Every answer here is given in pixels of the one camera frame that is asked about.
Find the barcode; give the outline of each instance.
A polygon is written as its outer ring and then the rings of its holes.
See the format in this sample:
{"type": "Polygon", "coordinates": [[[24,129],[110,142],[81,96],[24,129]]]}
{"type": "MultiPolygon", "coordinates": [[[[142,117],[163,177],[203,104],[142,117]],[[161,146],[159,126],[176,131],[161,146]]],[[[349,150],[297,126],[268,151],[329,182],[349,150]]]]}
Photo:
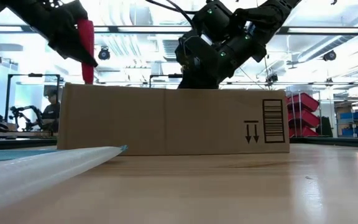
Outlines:
{"type": "Polygon", "coordinates": [[[282,100],[263,100],[265,143],[285,142],[282,100]]]}

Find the ceiling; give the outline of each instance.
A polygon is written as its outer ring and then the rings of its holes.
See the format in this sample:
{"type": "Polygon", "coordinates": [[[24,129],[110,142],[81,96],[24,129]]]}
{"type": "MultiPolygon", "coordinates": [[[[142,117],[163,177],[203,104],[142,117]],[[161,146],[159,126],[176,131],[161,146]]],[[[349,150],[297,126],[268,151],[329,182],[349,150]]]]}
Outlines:
{"type": "MultiPolygon", "coordinates": [[[[173,0],[182,9],[195,11],[203,7],[203,0],[173,0]]],[[[222,0],[232,11],[257,7],[265,0],[222,0]]],[[[81,0],[89,18],[97,26],[187,26],[179,13],[168,11],[141,0],[81,0]]],[[[0,13],[0,25],[24,25],[9,10],[0,13]]],[[[303,0],[285,26],[357,27],[358,0],[303,0]]],[[[179,35],[168,34],[97,34],[96,55],[101,46],[108,46],[111,58],[98,61],[98,76],[104,82],[144,82],[150,74],[180,73],[173,51],[179,35]]],[[[358,81],[358,37],[318,35],[276,35],[267,45],[268,57],[260,63],[248,60],[236,71],[232,82],[264,82],[267,74],[277,74],[280,82],[358,81]],[[330,50],[337,59],[325,62],[321,56],[330,50]]],[[[26,71],[45,72],[50,67],[71,82],[81,81],[81,66],[73,60],[63,60],[47,47],[37,34],[0,34],[0,52],[4,58],[19,63],[26,71]]],[[[244,88],[261,88],[257,85],[244,88]]],[[[338,90],[343,86],[333,87],[338,90]]]]}

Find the table surface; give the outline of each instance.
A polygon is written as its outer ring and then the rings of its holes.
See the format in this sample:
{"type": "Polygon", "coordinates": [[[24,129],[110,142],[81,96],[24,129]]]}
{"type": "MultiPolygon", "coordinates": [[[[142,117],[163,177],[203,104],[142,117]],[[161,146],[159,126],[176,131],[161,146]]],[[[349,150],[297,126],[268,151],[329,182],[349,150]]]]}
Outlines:
{"type": "Polygon", "coordinates": [[[358,148],[116,157],[0,210],[0,223],[358,223],[358,148]]]}

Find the red storage bin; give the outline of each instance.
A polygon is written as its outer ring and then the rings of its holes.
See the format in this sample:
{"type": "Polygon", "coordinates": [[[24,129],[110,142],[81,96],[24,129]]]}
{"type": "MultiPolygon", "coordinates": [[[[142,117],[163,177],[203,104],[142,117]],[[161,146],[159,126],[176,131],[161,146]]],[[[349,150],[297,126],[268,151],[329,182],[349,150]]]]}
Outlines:
{"type": "MultiPolygon", "coordinates": [[[[320,124],[320,119],[308,110],[302,110],[301,112],[295,112],[295,120],[297,128],[300,128],[300,118],[302,117],[302,127],[307,126],[309,128],[317,128],[320,124]]],[[[288,112],[288,123],[291,127],[294,127],[294,112],[288,112]]]]}
{"type": "MultiPolygon", "coordinates": [[[[313,131],[312,129],[310,129],[309,127],[302,128],[302,132],[301,132],[300,128],[297,128],[296,133],[297,133],[298,137],[315,137],[315,136],[318,136],[318,134],[315,131],[313,131]]],[[[296,137],[295,128],[290,128],[289,134],[290,134],[290,138],[296,137]]]]}
{"type": "Polygon", "coordinates": [[[287,106],[288,110],[292,111],[292,104],[294,103],[295,111],[299,111],[299,99],[301,100],[301,108],[306,109],[310,112],[315,112],[318,108],[318,101],[313,99],[313,97],[309,96],[306,93],[301,93],[300,97],[299,94],[293,95],[293,102],[292,97],[287,98],[287,106]]]}

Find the plastic sheet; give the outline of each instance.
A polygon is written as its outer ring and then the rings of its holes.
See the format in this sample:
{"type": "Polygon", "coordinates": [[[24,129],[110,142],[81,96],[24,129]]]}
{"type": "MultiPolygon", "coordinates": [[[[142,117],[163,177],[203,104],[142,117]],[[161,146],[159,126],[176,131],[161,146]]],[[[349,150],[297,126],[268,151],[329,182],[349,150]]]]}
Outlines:
{"type": "Polygon", "coordinates": [[[0,208],[92,169],[124,147],[58,151],[0,162],[0,208]]]}

